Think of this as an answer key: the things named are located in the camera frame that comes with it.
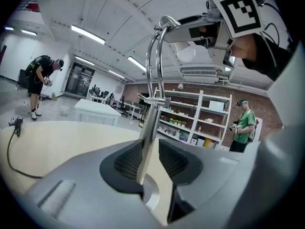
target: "backpack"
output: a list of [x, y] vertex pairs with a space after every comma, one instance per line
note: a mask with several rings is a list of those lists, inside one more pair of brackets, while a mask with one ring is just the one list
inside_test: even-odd
[[[254, 112], [253, 112], [251, 109], [248, 110], [248, 112], [247, 112], [247, 117], [248, 117], [248, 115], [249, 115], [250, 112], [253, 113], [254, 121], [255, 121], [255, 114], [254, 114]], [[253, 141], [253, 139], [254, 139], [254, 137], [255, 137], [256, 127], [257, 127], [257, 124], [255, 124], [254, 130], [248, 134], [248, 139], [249, 139], [251, 142]]]
[[31, 74], [33, 73], [33, 69], [35, 68], [36, 65], [39, 65], [40, 66], [40, 60], [42, 59], [50, 59], [51, 57], [48, 56], [48, 55], [42, 55], [42, 56], [39, 56], [37, 58], [35, 58], [30, 64], [29, 66], [26, 68], [25, 72], [24, 72], [24, 76], [25, 78], [29, 78], [31, 76]]

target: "white shelving unit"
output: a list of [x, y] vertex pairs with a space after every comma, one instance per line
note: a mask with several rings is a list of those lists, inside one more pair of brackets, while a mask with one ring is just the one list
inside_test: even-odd
[[[157, 93], [159, 93], [159, 90], [156, 88], [155, 92], [154, 92], [154, 96], [157, 95]], [[178, 113], [173, 113], [173, 112], [169, 112], [167, 109], [165, 108], [161, 108], [161, 111], [163, 113], [169, 113], [172, 115], [177, 115], [179, 116], [180, 120], [181, 118], [187, 118], [189, 120], [193, 121], [192, 124], [192, 128], [187, 128], [187, 127], [181, 127], [169, 122], [166, 122], [164, 120], [160, 120], [160, 123], [163, 125], [168, 125], [170, 128], [174, 128], [174, 129], [179, 129], [179, 130], [183, 130], [187, 133], [189, 133], [189, 137], [187, 139], [187, 141], [183, 141], [180, 140], [178, 137], [173, 136], [167, 132], [164, 132], [163, 130], [158, 129], [158, 132], [171, 137], [175, 140], [178, 140], [182, 143], [186, 143], [186, 144], [191, 144], [191, 140], [193, 138], [194, 135], [197, 136], [201, 136], [204, 138], [209, 138], [212, 140], [212, 142], [217, 143], [218, 145], [221, 145], [223, 140], [224, 140], [224, 135], [225, 132], [227, 130], [228, 127], [228, 123], [229, 123], [229, 118], [230, 118], [230, 112], [231, 112], [231, 104], [232, 104], [232, 95], [230, 95], [230, 97], [223, 97], [223, 96], [214, 96], [214, 95], [207, 95], [207, 94], [203, 94], [203, 91], [201, 90], [199, 93], [188, 93], [188, 92], [179, 92], [179, 91], [167, 91], [165, 90], [165, 96], [166, 97], [180, 97], [180, 98], [188, 98], [188, 99], [196, 99], [198, 100], [197, 104], [187, 104], [187, 103], [183, 103], [183, 102], [175, 102], [175, 101], [171, 101], [171, 107], [174, 106], [180, 106], [180, 107], [185, 107], [185, 108], [191, 108], [191, 109], [195, 109], [195, 116], [194, 117], [190, 117], [190, 116], [186, 116], [183, 114], [178, 114]], [[209, 108], [209, 107], [203, 107], [203, 102], [204, 101], [216, 101], [216, 102], [221, 102], [224, 104], [224, 109], [223, 110], [219, 110], [219, 109], [213, 109], [213, 108]], [[215, 115], [221, 115], [223, 117], [222, 123], [221, 124], [217, 124], [214, 122], [208, 122], [205, 120], [201, 120], [199, 119], [200, 113], [201, 111], [203, 112], [208, 112], [208, 113], [212, 113]], [[196, 130], [197, 124], [199, 123], [204, 123], [207, 125], [213, 125], [216, 127], [220, 128], [220, 131], [218, 133], [218, 136], [214, 136], [208, 133], [207, 129], [202, 129], [200, 132], [198, 132], [198, 130]]]

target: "white bucket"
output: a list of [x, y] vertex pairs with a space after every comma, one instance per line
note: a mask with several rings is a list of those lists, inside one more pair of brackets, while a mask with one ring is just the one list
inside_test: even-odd
[[68, 115], [68, 110], [69, 110], [69, 107], [61, 106], [61, 113], [60, 113], [60, 115], [61, 116], [67, 116]]

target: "black bag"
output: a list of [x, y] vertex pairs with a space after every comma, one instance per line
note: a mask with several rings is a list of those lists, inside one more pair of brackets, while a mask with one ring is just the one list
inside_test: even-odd
[[47, 55], [42, 55], [42, 56], [39, 56], [39, 57], [37, 57], [36, 59], [34, 59], [34, 60], [29, 64], [29, 66], [27, 67], [27, 69], [26, 69], [25, 72], [24, 72], [25, 78], [29, 79], [30, 75], [33, 73], [33, 69], [35, 68], [35, 66], [36, 66], [36, 65], [39, 65], [39, 66], [40, 66], [40, 60], [45, 59], [45, 58], [50, 59], [51, 57], [50, 57], [50, 56], [47, 56]]

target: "green t-shirt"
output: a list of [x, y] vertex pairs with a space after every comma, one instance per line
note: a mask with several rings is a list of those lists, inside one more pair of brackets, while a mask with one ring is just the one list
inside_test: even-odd
[[[248, 125], [256, 125], [254, 113], [252, 110], [247, 110], [239, 117], [239, 124], [242, 129], [246, 128]], [[246, 143], [248, 141], [249, 133], [235, 134], [234, 141], [239, 143]]]

